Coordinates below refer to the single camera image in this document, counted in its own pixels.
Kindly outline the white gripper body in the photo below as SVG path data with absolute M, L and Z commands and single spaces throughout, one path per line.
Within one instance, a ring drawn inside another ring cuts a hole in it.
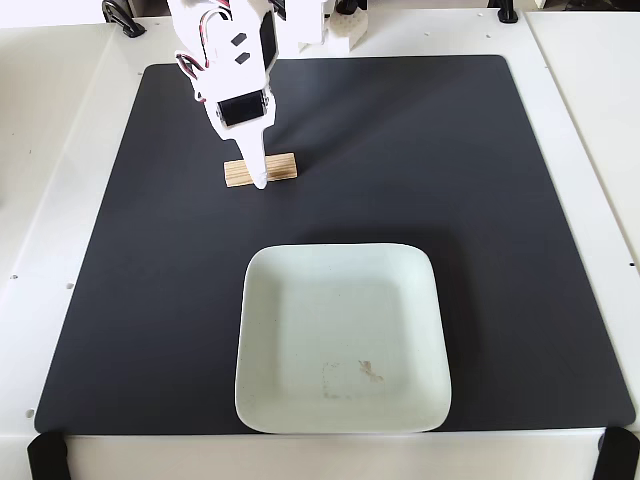
M 275 123 L 269 69 L 261 73 L 206 69 L 194 80 L 194 99 L 204 106 L 222 140 L 256 141 Z

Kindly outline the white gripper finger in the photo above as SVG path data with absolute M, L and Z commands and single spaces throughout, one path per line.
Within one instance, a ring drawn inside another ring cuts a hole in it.
M 241 135 L 236 144 L 245 162 L 250 178 L 258 189 L 265 189 L 268 183 L 268 173 L 264 152 L 262 132 L 250 132 Z

